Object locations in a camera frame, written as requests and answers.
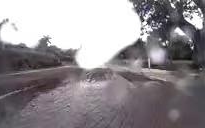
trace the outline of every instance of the raindrop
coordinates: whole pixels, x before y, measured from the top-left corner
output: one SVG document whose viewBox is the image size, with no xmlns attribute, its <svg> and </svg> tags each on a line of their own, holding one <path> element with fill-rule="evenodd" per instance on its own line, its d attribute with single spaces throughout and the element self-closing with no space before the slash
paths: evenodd
<svg viewBox="0 0 205 128">
<path fill-rule="evenodd" d="M 180 117 L 180 112 L 177 109 L 172 109 L 168 113 L 168 117 L 171 121 L 176 122 Z"/>
</svg>

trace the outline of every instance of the sidewalk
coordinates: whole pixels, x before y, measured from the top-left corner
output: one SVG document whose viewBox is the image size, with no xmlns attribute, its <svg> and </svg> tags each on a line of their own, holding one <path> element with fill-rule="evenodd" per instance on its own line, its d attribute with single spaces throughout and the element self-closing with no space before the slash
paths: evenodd
<svg viewBox="0 0 205 128">
<path fill-rule="evenodd" d="M 138 73 L 141 75 L 145 75 L 151 79 L 158 79 L 162 81 L 168 82 L 176 82 L 178 81 L 177 76 L 175 75 L 177 71 L 168 71 L 168 70 L 159 70 L 159 69 L 148 69 L 148 68 L 133 68 L 130 66 L 120 66 L 120 65 L 106 65 L 106 67 L 111 68 L 114 71 L 131 71 L 134 73 Z"/>
</svg>

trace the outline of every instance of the dark vegetation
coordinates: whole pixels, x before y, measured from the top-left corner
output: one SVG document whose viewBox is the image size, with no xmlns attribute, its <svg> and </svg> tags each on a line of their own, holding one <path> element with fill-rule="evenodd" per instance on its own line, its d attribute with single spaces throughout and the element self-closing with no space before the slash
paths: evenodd
<svg viewBox="0 0 205 128">
<path fill-rule="evenodd" d="M 8 19 L 3 20 L 0 29 L 8 22 Z M 49 46 L 50 39 L 49 36 L 42 37 L 35 48 L 29 48 L 23 43 L 13 45 L 0 40 L 0 72 L 60 66 L 63 61 L 74 63 L 76 50 Z"/>
<path fill-rule="evenodd" d="M 175 43 L 173 30 L 180 28 L 188 38 L 178 38 L 193 48 L 194 63 L 205 67 L 205 0 L 129 0 L 142 21 L 142 35 L 147 33 L 153 38 L 169 45 Z M 203 19 L 202 28 L 197 28 L 187 19 L 198 16 Z M 189 49 L 188 46 L 176 46 Z M 172 51 L 175 59 L 181 52 Z"/>
</svg>

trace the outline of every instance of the sky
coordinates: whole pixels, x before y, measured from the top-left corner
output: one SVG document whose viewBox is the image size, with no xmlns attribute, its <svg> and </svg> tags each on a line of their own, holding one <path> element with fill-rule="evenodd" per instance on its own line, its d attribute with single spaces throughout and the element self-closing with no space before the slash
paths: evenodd
<svg viewBox="0 0 205 128">
<path fill-rule="evenodd" d="M 105 29 L 115 29 L 111 25 L 118 23 L 120 19 L 122 23 L 115 27 L 122 26 L 125 29 L 124 26 L 131 26 L 132 21 L 126 19 L 129 16 L 126 17 L 125 14 L 132 10 L 126 3 L 127 0 L 0 0 L 0 22 L 9 18 L 19 30 L 17 33 L 7 26 L 2 34 L 9 42 L 23 42 L 30 47 L 36 45 L 43 35 L 49 35 L 52 37 L 51 42 L 60 48 L 79 48 L 83 43 L 81 38 L 85 38 L 86 34 L 99 34 L 102 37 L 108 32 Z"/>
</svg>

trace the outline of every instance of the wet road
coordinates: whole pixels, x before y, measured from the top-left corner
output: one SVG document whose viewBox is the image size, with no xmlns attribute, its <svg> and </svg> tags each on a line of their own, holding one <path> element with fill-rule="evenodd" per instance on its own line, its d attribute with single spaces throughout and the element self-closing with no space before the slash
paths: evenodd
<svg viewBox="0 0 205 128">
<path fill-rule="evenodd" d="M 0 99 L 0 128 L 205 126 L 205 116 L 199 118 L 205 115 L 204 106 L 195 107 L 200 100 L 185 98 L 169 83 L 109 69 L 62 78 L 45 79 L 35 88 Z"/>
</svg>

